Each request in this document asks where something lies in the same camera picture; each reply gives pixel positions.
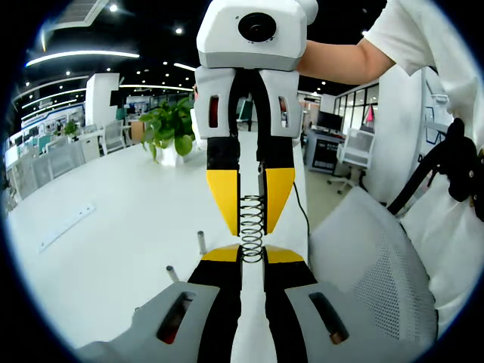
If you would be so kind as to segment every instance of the white robot housing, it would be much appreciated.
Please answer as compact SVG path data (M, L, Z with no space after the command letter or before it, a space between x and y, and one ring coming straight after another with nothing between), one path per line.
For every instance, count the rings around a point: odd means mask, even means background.
M205 68L291 71L306 49L316 0L213 0L197 36Z

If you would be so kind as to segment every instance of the person's arm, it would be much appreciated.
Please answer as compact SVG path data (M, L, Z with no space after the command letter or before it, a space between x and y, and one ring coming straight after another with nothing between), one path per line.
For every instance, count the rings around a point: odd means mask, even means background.
M332 45L308 41L297 70L303 76L348 85L377 79L395 62L368 40L357 45Z

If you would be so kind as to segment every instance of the potted plant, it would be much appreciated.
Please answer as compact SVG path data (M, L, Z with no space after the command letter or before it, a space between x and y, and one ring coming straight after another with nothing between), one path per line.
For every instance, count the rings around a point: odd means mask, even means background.
M175 166L183 163L183 157L191 152L195 135L190 110L185 106L187 100L184 98L172 106L164 101L160 107L140 117L145 123L141 144L145 150L148 144L155 163L160 156L163 165Z
M74 121L69 121L64 127L64 134L77 141L77 124Z

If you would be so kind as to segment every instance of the ceiling light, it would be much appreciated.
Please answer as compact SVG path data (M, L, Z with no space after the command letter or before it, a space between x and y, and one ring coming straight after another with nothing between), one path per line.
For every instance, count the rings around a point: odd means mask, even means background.
M56 93L55 95L45 96L45 97L39 98L38 100L35 100L33 102L30 102L29 104L24 104L22 106L22 108L28 107L31 104L35 104L35 103L40 102L40 101L44 101L44 100L46 100L48 98L53 98L53 97L57 97L57 96L61 96L61 95L67 95L68 93L81 92L81 91L85 91L85 88L72 89L70 91L64 91L64 92Z
M184 68L186 70L192 70L192 71L195 71L196 70L196 68L193 68L193 67L190 67L190 66L185 66L184 64L180 64L180 63L174 63L173 65L175 67Z
M75 81L77 79L85 79L85 78L89 78L89 76L80 76L80 77L64 78L64 79L58 79L57 81L43 83L42 85L38 85L37 87L34 87L34 88L30 89L29 91L25 91L23 93L18 94L17 96L15 96L14 101L18 100L19 98L22 98L25 95L28 95L32 91L36 91L37 89L41 89L41 88L44 88L44 87L48 87L50 85L57 85L58 83L62 83L62 82Z
M119 85L120 88L164 88L164 89L178 89L180 91L193 92L192 88L172 87L170 85Z
M65 102L60 102L59 104L56 104L55 107L59 107L62 104L70 104L71 102L74 102L74 101L75 101L75 99L69 100L69 101L65 101ZM24 117L21 118L21 120L24 121L26 118L28 118L28 117L30 117L32 115L35 115L35 114L37 114L39 112L43 112L44 110L48 110L49 108L51 108L52 110L55 110L54 105L47 106L47 107L44 107L44 108L39 108L37 111L34 111L32 113L29 113L28 115L25 115Z
M45 53L45 35L44 35L44 31L42 31L40 33L40 42L42 43L42 50Z
M44 57L32 59L25 64L25 67L29 67L40 62L49 61L50 59L72 57L74 55L113 55L117 57L139 58L139 54L126 53L124 51L63 51L61 53L54 53L45 55Z

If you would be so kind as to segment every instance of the black ceiling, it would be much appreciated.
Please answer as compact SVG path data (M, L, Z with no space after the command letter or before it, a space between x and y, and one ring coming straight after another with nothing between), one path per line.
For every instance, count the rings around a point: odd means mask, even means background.
M308 28L308 38L317 42L331 44L355 44L361 39L361 31L369 29L386 4L386 0L332 1L318 0L319 12L316 21ZM191 1L148 1L119 0L116 1L119 10L111 12L109 3L89 27L73 27L58 29L46 33L46 52L42 50L40 37L31 49L27 51L27 60L46 54L72 50L112 50L127 51L140 54L140 58L108 56L78 56L64 57L42 62L23 69L23 78L18 79L17 92L22 93L37 85L56 79L88 76L96 72L105 72L110 67L112 72L124 76L124 84L166 85L191 88L194 84L194 74L189 70L174 67L175 62L192 67L200 65L196 48L196 36L209 0ZM182 35L175 34L175 29L181 27ZM85 87L82 81L63 83L63 91ZM321 88L320 93L338 95L351 86L334 82L321 84L321 80L301 77L299 89L314 92ZM124 88L127 93L132 89ZM15 101L18 118L33 111L33 106L21 109L21 106L45 95L59 92L59 85L41 88ZM58 98L62 102L72 98L72 95Z

